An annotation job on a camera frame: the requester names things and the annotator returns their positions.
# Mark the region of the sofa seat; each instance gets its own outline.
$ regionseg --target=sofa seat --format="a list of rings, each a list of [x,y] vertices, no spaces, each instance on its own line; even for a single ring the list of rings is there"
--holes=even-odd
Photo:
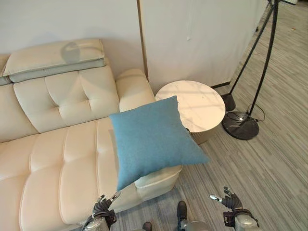
[[[180,169],[162,169],[148,181],[140,178],[122,191],[113,208],[133,207],[153,190],[167,192]],[[82,223],[100,195],[116,192],[118,170],[109,118],[0,143],[0,205],[5,211],[0,223],[7,230],[25,231],[65,230]]]

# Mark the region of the throw pillow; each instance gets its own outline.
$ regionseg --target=throw pillow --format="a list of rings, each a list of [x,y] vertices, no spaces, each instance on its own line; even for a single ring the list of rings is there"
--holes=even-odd
[[[119,159],[118,191],[162,168],[208,161],[180,120],[176,96],[109,117]]]

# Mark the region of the marble tabletop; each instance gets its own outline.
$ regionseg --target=marble tabletop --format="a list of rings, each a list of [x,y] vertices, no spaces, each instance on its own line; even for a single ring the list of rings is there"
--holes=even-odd
[[[176,95],[184,127],[190,132],[202,132],[216,127],[225,116],[221,96],[209,86],[188,80],[169,83],[156,94],[156,100]]]

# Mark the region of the sofa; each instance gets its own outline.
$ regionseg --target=sofa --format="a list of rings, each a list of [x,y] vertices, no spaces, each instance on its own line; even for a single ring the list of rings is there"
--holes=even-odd
[[[99,39],[0,55],[0,230],[80,226],[116,192],[119,164],[108,116],[155,101],[141,70],[113,76]],[[174,187],[181,166],[141,177],[115,212]]]

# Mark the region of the floor lamp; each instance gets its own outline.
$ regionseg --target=floor lamp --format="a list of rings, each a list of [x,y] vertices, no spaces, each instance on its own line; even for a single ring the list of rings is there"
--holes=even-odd
[[[262,73],[262,76],[261,76],[261,80],[260,80],[260,83],[259,83],[259,86],[258,86],[258,89],[257,89],[257,92],[256,92],[256,95],[255,95],[255,98],[254,98],[254,101],[252,103],[252,106],[250,108],[250,111],[248,112],[228,112],[225,117],[223,118],[222,120],[222,126],[223,128],[226,130],[226,132],[228,134],[230,134],[231,136],[237,138],[237,139],[240,139],[240,140],[250,140],[252,139],[253,137],[255,137],[258,133],[259,133],[259,126],[257,124],[257,120],[252,118],[251,117],[251,114],[252,114],[252,111],[256,105],[256,101],[257,101],[257,98],[258,98],[258,95],[259,95],[259,92],[260,92],[260,89],[262,87],[262,83],[263,83],[263,80],[264,80],[264,77],[265,77],[265,74],[266,74],[266,70],[268,68],[268,64],[269,64],[269,59],[270,59],[270,54],[271,54],[271,50],[272,50],[272,47],[273,47],[273,43],[274,43],[274,37],[275,37],[275,30],[276,30],[276,24],[277,24],[277,16],[278,16],[278,5],[279,5],[279,2],[281,0],[274,0],[274,4],[272,4],[271,0],[268,0],[269,1],[269,5],[270,5],[270,10],[269,10],[269,13],[265,19],[265,22],[260,30],[260,33],[231,89],[231,91],[226,94],[226,95],[223,95],[222,98],[225,102],[225,105],[226,105],[226,111],[231,111],[235,108],[235,102],[234,102],[234,99],[232,97],[232,92],[234,90],[234,87],[237,83],[237,81],[239,80],[244,68],[246,67],[248,61],[249,61],[249,58],[253,52],[253,50],[255,49],[256,45],[257,45],[257,42],[259,41],[263,31],[264,31],[264,28],[270,18],[270,15],[272,14],[273,12],[273,23],[272,23],[272,28],[271,28],[271,35],[270,35],[270,40],[269,40],[269,48],[268,48],[268,53],[267,53],[267,56],[266,56],[266,61],[265,61],[265,64],[264,64],[264,68],[263,68],[263,73]]]

